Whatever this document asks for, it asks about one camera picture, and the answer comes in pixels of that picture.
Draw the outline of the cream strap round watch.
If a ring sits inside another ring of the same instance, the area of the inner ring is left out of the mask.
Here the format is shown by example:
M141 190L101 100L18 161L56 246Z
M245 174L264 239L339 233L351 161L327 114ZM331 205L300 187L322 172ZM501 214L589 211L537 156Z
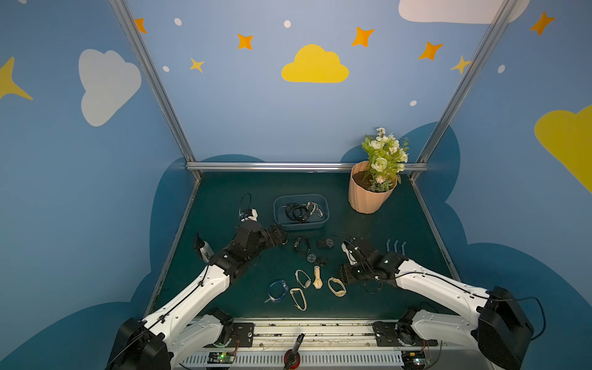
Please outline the cream strap round watch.
M334 296L342 298L347 294L345 284L337 277L330 277L327 281L327 286Z

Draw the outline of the black dial leather strap watch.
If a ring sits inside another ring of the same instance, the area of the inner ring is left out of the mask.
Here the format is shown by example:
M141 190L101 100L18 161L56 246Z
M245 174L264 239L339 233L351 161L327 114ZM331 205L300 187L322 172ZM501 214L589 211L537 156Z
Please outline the black dial leather strap watch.
M317 256L316 254L308 254L306 261L315 266L325 266L328 263L328 259L325 256Z

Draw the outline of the silver chain bracelet watch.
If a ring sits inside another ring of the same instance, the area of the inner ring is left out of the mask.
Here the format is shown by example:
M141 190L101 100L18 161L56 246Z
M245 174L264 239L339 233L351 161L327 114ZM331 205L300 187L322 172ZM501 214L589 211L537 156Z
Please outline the silver chain bracelet watch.
M324 217L324 212L320 208L320 206L316 202L312 202L311 205L313 206L313 213L317 214L320 218Z

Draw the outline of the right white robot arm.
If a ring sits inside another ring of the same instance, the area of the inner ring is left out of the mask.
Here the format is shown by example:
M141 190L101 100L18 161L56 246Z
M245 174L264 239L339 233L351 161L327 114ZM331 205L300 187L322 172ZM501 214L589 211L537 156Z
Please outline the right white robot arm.
M339 274L346 285L376 282L420 294L449 310L408 308L396 323L376 322L384 346L449 342L476 349L497 369L521 368L535 329L520 300L504 288L478 288L438 274L403 254L380 254L364 239L342 242L348 261Z

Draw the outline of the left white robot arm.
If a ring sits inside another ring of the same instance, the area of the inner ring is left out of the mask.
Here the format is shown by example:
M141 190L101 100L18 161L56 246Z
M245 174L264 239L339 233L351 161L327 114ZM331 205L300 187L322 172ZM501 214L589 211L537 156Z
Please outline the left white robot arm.
M216 311L197 315L242 276L262 251L286 245L279 224L264 228L255 220L237 225L234 238L209 259L198 277L162 308L144 319L128 319L118 329L107 369L172 369L206 345L226 342L231 316Z

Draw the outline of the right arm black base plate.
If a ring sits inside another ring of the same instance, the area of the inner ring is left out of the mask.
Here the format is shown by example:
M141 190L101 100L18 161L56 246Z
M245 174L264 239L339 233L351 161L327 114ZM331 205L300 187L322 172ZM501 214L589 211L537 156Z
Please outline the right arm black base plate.
M372 323L376 343L379 347L423 347L438 345L436 340L421 339L409 323L383 322Z

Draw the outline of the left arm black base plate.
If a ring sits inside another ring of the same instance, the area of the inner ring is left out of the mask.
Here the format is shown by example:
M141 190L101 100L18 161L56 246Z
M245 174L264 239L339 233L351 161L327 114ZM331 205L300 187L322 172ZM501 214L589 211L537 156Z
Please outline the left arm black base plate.
M254 341L254 323L238 322L225 325L220 337L214 343L219 348L251 348Z

